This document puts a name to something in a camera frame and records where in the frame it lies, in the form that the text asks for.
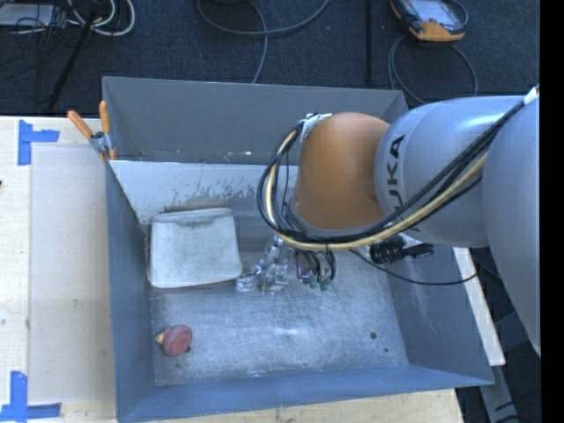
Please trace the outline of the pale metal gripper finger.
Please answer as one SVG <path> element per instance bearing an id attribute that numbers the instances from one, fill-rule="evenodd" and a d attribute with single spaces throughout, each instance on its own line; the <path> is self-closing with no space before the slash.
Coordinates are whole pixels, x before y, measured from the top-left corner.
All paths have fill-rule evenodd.
<path id="1" fill-rule="evenodd" d="M 268 262 L 283 260 L 285 244 L 277 235 L 273 235 L 266 243 L 261 254 L 243 253 L 241 275 L 236 279 L 237 292 L 261 292 L 263 265 Z"/>
<path id="2" fill-rule="evenodd" d="M 287 259 L 265 263 L 263 265 L 261 293 L 272 294 L 283 290 L 289 282 L 289 266 L 290 261 Z"/>

